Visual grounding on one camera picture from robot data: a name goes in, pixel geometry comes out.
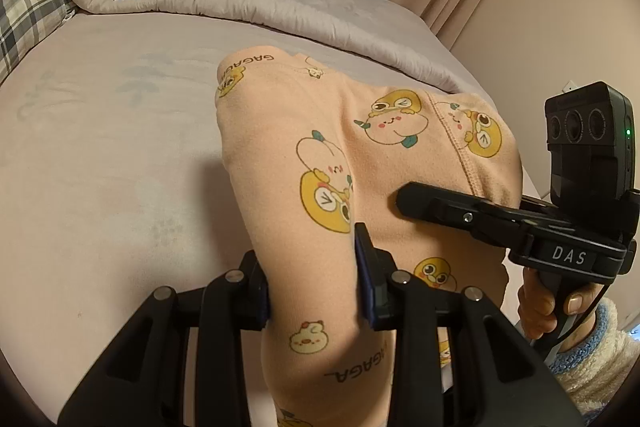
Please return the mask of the peach cartoon print garment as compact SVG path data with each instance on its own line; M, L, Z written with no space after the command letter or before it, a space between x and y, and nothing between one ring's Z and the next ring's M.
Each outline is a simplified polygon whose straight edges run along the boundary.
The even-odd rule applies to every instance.
M217 79L224 167L269 285L262 368L278 423L381 426L394 338L359 310L356 224L427 286L502 303L502 249L405 219L394 200L418 182L516 207L514 136L477 95L371 86L273 46L228 55Z

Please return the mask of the white fleece right sleeve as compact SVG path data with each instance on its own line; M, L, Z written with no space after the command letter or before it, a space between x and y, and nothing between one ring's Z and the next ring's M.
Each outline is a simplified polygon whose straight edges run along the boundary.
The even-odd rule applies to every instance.
M603 298L594 315L591 334L574 348L558 353L550 365L586 426L620 390L639 356L639 340L618 328L612 300Z

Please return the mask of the grey rolled duvet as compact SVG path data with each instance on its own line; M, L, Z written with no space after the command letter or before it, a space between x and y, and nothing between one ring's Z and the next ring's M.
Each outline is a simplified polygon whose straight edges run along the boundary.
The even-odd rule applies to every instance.
M448 93L483 93L416 14L388 0L72 0L91 14L163 12L262 25L355 53Z

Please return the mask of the plaid pillow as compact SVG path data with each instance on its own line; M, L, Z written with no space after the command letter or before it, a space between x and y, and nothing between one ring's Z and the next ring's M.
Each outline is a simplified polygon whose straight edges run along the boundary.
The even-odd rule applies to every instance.
M72 0L1 0L1 82L75 13Z

